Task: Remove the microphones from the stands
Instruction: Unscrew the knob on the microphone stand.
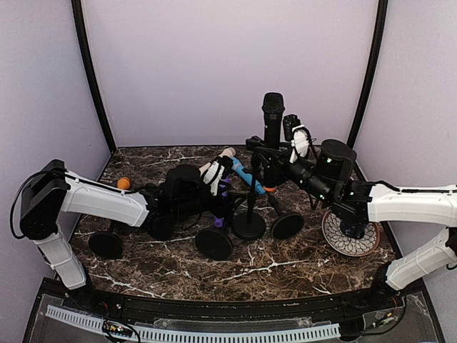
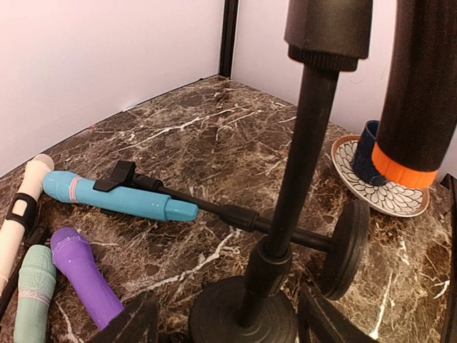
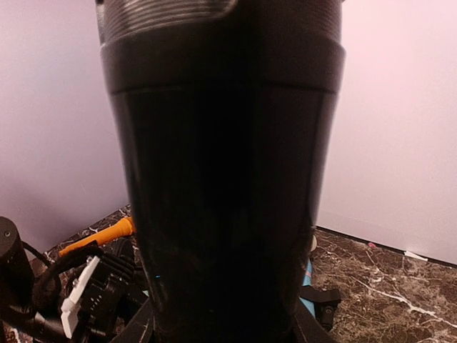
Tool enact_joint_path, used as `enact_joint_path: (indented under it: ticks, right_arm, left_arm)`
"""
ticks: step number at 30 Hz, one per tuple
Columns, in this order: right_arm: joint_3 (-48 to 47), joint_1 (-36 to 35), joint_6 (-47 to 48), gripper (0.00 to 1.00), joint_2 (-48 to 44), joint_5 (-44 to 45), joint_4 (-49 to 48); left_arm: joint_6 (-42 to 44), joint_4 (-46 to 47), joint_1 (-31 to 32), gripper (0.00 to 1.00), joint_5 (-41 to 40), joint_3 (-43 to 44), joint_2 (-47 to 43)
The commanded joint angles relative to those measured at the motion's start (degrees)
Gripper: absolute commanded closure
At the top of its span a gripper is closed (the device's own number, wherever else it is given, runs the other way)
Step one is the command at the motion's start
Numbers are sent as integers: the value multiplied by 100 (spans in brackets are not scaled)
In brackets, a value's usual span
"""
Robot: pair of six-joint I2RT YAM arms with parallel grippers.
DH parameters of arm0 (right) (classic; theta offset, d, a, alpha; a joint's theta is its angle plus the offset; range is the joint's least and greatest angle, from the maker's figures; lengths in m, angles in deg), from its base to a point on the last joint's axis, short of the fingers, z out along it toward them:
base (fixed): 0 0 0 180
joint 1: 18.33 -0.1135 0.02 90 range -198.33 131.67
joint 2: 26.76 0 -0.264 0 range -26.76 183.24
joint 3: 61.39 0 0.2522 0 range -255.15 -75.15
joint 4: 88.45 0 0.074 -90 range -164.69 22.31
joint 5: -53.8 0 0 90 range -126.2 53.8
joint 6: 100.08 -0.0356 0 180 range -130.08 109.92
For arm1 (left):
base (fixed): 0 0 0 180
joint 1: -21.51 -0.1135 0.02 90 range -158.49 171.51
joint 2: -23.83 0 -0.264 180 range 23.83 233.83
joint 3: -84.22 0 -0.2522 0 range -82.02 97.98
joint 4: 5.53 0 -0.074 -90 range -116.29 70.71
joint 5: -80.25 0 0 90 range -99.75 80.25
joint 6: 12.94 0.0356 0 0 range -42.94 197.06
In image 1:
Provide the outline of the black microphone stand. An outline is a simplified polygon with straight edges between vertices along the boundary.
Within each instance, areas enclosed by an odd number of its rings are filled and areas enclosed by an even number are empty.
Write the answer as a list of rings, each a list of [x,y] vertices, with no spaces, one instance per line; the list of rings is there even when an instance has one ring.
[[[256,180],[263,186],[262,153],[264,151],[280,152],[278,148],[279,145],[276,146],[276,149],[273,149],[269,146],[267,139],[261,139],[258,136],[252,136],[246,140],[246,149],[252,153],[249,171],[252,174],[253,181],[247,194],[247,210],[237,214],[232,223],[232,232],[240,239],[246,241],[257,240],[262,238],[266,231],[265,219],[254,210],[257,200],[254,186]]]

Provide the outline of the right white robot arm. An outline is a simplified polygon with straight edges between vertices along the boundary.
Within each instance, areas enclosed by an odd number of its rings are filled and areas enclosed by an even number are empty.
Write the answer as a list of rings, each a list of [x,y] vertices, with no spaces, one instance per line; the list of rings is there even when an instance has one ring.
[[[265,186],[292,181],[349,226],[423,222],[444,227],[422,247],[377,269],[371,289],[364,295],[369,309],[381,309],[391,300],[392,293],[456,262],[456,186],[409,189],[385,181],[354,181],[351,173],[356,152],[335,139],[323,141],[315,162],[306,159],[308,147],[299,143],[287,150],[258,152],[265,170]]]

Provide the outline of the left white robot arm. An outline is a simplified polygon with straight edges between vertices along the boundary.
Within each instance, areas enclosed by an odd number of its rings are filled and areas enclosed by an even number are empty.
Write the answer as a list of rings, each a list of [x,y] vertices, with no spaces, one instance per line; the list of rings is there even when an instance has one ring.
[[[73,290],[73,300],[93,312],[101,305],[101,297],[89,286],[88,273],[61,232],[60,213],[110,219],[166,241],[180,219],[204,212],[218,218],[233,213],[230,197],[223,195],[230,188],[225,179],[232,166],[227,156],[218,156],[202,168],[181,164],[168,170],[165,181],[157,186],[123,190],[83,178],[54,159],[19,187],[12,207],[20,208],[21,232],[14,237],[35,243],[64,286]]]

